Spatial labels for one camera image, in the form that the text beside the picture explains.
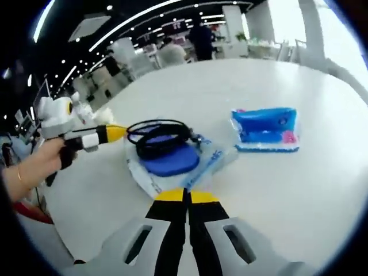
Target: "round table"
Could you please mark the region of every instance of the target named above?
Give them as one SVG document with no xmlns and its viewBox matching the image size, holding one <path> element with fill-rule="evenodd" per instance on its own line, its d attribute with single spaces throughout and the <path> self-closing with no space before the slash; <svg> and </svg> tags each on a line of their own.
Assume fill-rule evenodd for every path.
<svg viewBox="0 0 368 276">
<path fill-rule="evenodd" d="M 231 217 L 264 234 L 277 253 L 318 269 L 344 246 L 368 193 L 368 108 L 348 84 L 296 64 L 216 60 L 152 72 L 104 107 L 125 126 L 174 118 L 225 140 L 231 109 L 278 106 L 297 109 L 300 150 L 242 153 L 214 176 L 212 191 Z M 76 259 L 96 256 L 110 234 L 144 217 L 152 204 L 128 171 L 123 143 L 81 152 L 46 191 L 56 229 Z M 197 275 L 186 241 L 178 275 Z"/>
</svg>

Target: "coiled black cable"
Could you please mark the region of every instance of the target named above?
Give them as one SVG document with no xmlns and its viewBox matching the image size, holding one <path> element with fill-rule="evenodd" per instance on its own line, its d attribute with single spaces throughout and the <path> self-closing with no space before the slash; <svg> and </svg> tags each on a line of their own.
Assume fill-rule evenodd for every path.
<svg viewBox="0 0 368 276">
<path fill-rule="evenodd" d="M 136 146 L 137 155 L 143 160 L 152 160 L 173 152 L 188 140 L 200 147 L 201 139 L 186 124 L 176 120 L 147 120 L 131 125 L 127 130 L 127 139 Z"/>
</svg>

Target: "human hand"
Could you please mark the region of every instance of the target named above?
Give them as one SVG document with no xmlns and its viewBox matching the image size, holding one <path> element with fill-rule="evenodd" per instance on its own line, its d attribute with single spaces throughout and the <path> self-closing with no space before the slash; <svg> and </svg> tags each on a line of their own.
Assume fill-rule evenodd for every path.
<svg viewBox="0 0 368 276">
<path fill-rule="evenodd" d="M 3 170 L 3 180 L 10 199 L 16 202 L 26 196 L 28 191 L 38 186 L 49 175 L 62 168 L 60 152 L 67 150 L 67 157 L 76 154 L 65 148 L 64 140 L 56 138 L 46 141 L 38 151 L 20 164 Z"/>
<path fill-rule="evenodd" d="M 22 181 L 28 188 L 38 186 L 46 177 L 62 168 L 60 151 L 63 147 L 62 138 L 45 141 L 34 154 L 18 165 Z"/>
</svg>

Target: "blue round pad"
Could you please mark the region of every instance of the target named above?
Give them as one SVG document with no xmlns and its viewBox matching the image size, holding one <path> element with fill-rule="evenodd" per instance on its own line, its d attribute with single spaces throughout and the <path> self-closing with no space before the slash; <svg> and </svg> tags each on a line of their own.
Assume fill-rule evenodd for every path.
<svg viewBox="0 0 368 276">
<path fill-rule="evenodd" d="M 171 177 L 173 175 L 187 173 L 196 168 L 199 162 L 200 157 L 196 149 L 188 144 L 154 160 L 140 159 L 142 166 L 158 177 Z"/>
</svg>

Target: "ceiling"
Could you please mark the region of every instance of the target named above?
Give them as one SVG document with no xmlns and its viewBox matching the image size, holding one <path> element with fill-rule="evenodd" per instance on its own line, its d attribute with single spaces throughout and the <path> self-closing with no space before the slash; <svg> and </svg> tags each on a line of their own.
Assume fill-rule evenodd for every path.
<svg viewBox="0 0 368 276">
<path fill-rule="evenodd" d="M 0 63 L 0 69 L 4 71 L 14 63 L 16 58 L 20 58 L 24 62 L 27 74 L 34 75 L 40 82 L 43 81 L 44 75 L 47 74 L 48 81 L 53 86 L 53 89 L 57 89 L 60 86 L 74 66 L 77 66 L 77 69 L 70 76 L 70 79 L 79 75 L 78 71 L 83 72 L 86 68 L 89 69 L 93 62 L 101 60 L 101 55 L 106 51 L 106 47 L 110 45 L 110 42 L 116 40 L 122 34 L 131 37 L 135 44 L 139 36 L 148 32 L 148 28 L 154 30 L 160 28 L 162 24 L 172 21 L 174 18 L 188 19 L 199 12 L 203 12 L 203 16 L 222 14 L 222 5 L 231 5 L 232 3 L 228 2 L 225 4 L 224 1 L 214 0 L 177 0 L 175 3 L 160 7 L 127 23 L 109 36 L 95 50 L 89 52 L 89 49 L 114 27 L 137 13 L 162 3 L 164 0 L 54 1 L 45 19 L 37 43 L 33 41 L 33 34 L 42 9 L 49 4 L 49 0 L 12 1 L 12 8 L 17 12 L 16 16 L 11 20 L 2 19 L 4 21 L 3 25 L 7 25 L 3 35 L 9 39 L 5 43 L 7 54 L 1 57 Z M 250 7 L 253 8 L 263 1 L 248 0 L 249 4 L 242 1 L 238 2 L 238 4 L 242 11 L 246 12 Z M 113 6 L 112 10 L 107 10 L 106 7 L 109 5 Z M 111 18 L 94 34 L 81 38 L 79 42 L 68 42 L 78 24 L 89 14 L 108 15 Z M 30 102 L 36 91 L 37 86 L 32 85 L 21 98 L 21 104 L 26 105 Z"/>
</svg>

